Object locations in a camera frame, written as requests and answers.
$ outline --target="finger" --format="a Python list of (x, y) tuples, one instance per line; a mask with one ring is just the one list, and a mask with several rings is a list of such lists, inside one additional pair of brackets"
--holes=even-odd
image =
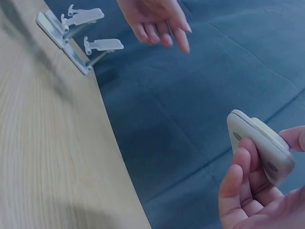
[(184, 53), (189, 53), (190, 45), (187, 40), (185, 32), (182, 29), (180, 29), (173, 20), (169, 20), (169, 24), (181, 51)]
[(180, 29), (185, 32), (192, 32), (191, 27), (186, 20), (185, 14), (177, 0), (163, 0), (161, 3)]
[(305, 125), (282, 130), (279, 135), (298, 152), (305, 152)]
[(250, 153), (251, 165), (249, 183), (253, 199), (257, 200), (262, 206), (266, 206), (275, 199), (282, 197), (282, 192), (269, 182), (260, 163), (254, 142), (249, 138), (245, 138), (241, 140), (239, 146), (247, 149)]
[(233, 158), (233, 164), (239, 165), (243, 169), (243, 181), (241, 184), (240, 191), (240, 203), (242, 209), (245, 211), (247, 216), (253, 216), (257, 214), (263, 206), (253, 199), (250, 183), (249, 183), (249, 173), (250, 173), (250, 164), (251, 156), (250, 153), (244, 149), (239, 148)]
[(245, 220), (246, 213), (240, 205), (240, 190), (243, 180), (243, 169), (239, 165), (231, 165), (219, 189), (219, 218), (223, 228), (232, 229)]
[(165, 47), (173, 45), (173, 40), (170, 35), (170, 31), (166, 21), (161, 21), (156, 24), (158, 34), (161, 39), (161, 44)]
[(160, 38), (156, 34), (156, 29), (153, 24), (151, 23), (145, 23), (144, 24), (145, 32), (148, 36), (149, 42), (152, 44), (157, 44), (160, 41)]
[(130, 26), (132, 28), (132, 31), (133, 31), (134, 35), (137, 37), (137, 39), (140, 42), (144, 42), (144, 43), (149, 42), (149, 38), (148, 38), (148, 35), (147, 35), (147, 33), (144, 29), (143, 24), (137, 23), (137, 24), (131, 24)]

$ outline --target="hand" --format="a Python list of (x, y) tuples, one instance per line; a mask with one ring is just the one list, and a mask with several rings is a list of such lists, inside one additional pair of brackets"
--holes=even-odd
[(139, 41), (172, 46), (171, 29), (180, 49), (190, 51), (186, 32), (191, 32), (191, 27), (177, 0), (118, 0), (118, 3)]
[[(305, 151), (305, 126), (280, 132), (295, 151)], [(305, 187), (284, 196), (267, 179), (256, 147), (243, 139), (219, 190), (224, 229), (301, 229), (305, 224)]]

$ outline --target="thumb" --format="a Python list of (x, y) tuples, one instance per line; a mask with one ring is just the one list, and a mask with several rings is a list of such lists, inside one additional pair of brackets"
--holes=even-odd
[(224, 229), (232, 229), (236, 224), (248, 218), (240, 205), (240, 191), (243, 169), (231, 165), (219, 189), (219, 218)]
[(305, 125), (282, 130), (279, 135), (298, 152), (305, 152)]
[(162, 0), (160, 3), (170, 14), (173, 21), (180, 29), (185, 32), (192, 32), (192, 29), (186, 20), (185, 14), (177, 0)]

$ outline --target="fingernail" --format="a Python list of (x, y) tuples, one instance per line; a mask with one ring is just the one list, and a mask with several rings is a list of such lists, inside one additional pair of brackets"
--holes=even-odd
[(299, 136), (299, 144), (303, 151), (305, 151), (305, 131), (302, 131)]
[(235, 150), (235, 153), (236, 153), (237, 151), (242, 150), (242, 149), (245, 149), (245, 148), (240, 147), (240, 148), (238, 148), (237, 150)]
[(279, 132), (279, 134), (284, 133), (284, 132), (286, 132), (286, 129), (285, 129), (285, 130), (281, 130), (281, 131)]
[(189, 23), (186, 24), (186, 30), (187, 30), (188, 32), (192, 32), (192, 29), (191, 29), (191, 26), (190, 26)]

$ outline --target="wood grain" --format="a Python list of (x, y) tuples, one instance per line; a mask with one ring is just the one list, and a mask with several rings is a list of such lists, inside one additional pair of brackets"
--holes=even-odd
[(42, 0), (0, 0), (0, 228), (150, 229), (94, 73), (37, 26)]

